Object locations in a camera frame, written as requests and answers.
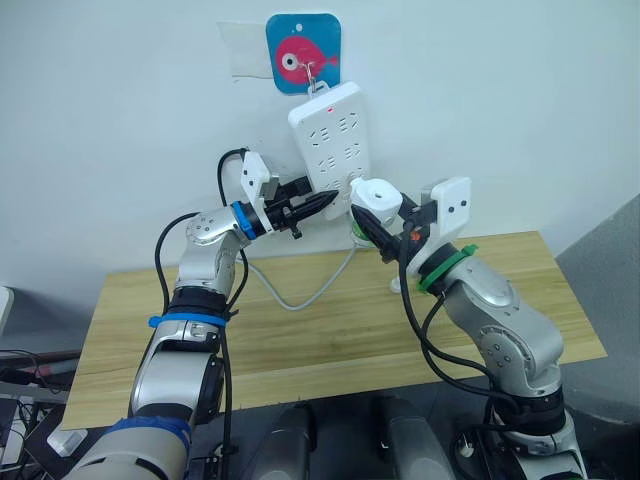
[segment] wooden tabletop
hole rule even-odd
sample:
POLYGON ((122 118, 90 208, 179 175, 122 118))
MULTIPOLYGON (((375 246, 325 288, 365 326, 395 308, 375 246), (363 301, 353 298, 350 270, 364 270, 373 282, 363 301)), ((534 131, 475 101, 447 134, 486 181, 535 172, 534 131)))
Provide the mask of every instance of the wooden tabletop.
MULTIPOLYGON (((564 336, 562 362, 606 356, 562 272, 535 232, 468 238, 476 253, 510 278, 524 301, 554 320, 564 336)), ((301 303, 335 271, 345 252, 276 257, 254 263, 289 303, 301 303)), ((168 279, 176 270, 168 268, 168 279)), ((434 382, 389 282, 397 264, 359 250, 344 273, 312 306, 283 310, 253 273, 228 328, 235 409, 299 399, 434 382)), ((433 299, 413 293, 426 314, 433 299)), ((133 378, 162 297, 153 270, 107 276, 65 411, 65 429, 110 425, 127 413, 133 378)), ((445 352, 481 361, 467 335, 442 310, 430 329, 445 352)), ((454 377, 475 370, 444 364, 454 377)))

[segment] pink fish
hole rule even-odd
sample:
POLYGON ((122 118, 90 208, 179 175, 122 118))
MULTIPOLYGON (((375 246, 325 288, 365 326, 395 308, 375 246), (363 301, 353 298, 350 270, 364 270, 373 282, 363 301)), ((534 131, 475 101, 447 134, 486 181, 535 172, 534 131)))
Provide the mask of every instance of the pink fish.
POLYGON ((338 57, 327 58, 311 40, 293 35, 278 45, 276 62, 280 75, 291 83, 300 85, 309 83, 305 64, 309 65, 311 75, 317 77, 327 63, 338 65, 338 57))

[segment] blue sticker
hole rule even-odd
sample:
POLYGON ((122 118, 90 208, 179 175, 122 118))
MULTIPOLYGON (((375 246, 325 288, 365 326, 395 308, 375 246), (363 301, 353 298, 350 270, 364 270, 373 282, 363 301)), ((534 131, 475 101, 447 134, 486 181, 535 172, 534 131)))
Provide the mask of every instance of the blue sticker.
POLYGON ((280 14, 267 22, 273 81, 282 93, 307 93, 309 66, 316 82, 340 83, 342 29, 328 13, 280 14))

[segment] power strip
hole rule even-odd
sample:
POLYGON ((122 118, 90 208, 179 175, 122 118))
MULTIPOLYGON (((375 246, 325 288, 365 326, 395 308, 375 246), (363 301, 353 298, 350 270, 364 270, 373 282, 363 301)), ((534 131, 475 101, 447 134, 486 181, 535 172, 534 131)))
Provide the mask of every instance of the power strip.
POLYGON ((325 218, 333 220, 346 213, 351 180, 367 177, 370 170, 367 118, 360 87, 346 82, 318 93, 289 112, 289 124, 314 192, 340 191, 324 209, 325 218))
POLYGON ((0 335, 9 317, 11 306, 13 305, 13 290, 7 287, 0 287, 0 335))

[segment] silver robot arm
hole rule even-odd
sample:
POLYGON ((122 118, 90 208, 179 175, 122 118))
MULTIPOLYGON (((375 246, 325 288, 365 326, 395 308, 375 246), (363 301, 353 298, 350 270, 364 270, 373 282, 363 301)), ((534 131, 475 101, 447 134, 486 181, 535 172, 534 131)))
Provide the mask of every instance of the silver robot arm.
MULTIPOLYGON (((383 261, 390 262, 399 259, 401 237, 384 228, 386 200, 384 194, 352 194, 352 214, 383 261)), ((500 439, 511 447, 519 478, 541 479, 559 472, 587 478, 573 421, 564 409, 560 332, 522 301, 511 282, 474 257, 474 246, 458 251, 450 243, 469 219, 470 202, 467 178, 435 185, 423 193, 420 205, 402 195, 393 211, 408 230, 406 273, 419 279, 422 290, 443 297, 449 317, 473 340, 493 374, 493 388, 519 407, 514 412, 499 401, 492 407, 492 423, 513 426, 513 431, 501 432, 500 439)))
POLYGON ((129 415, 104 434, 67 480, 180 480, 191 433, 219 411, 223 363, 217 354, 230 317, 238 252, 261 235, 291 230, 329 205, 337 191, 311 192, 306 177, 280 186, 260 156, 246 152, 242 184, 250 203, 194 216, 167 311, 152 317, 153 335, 131 392, 129 415))

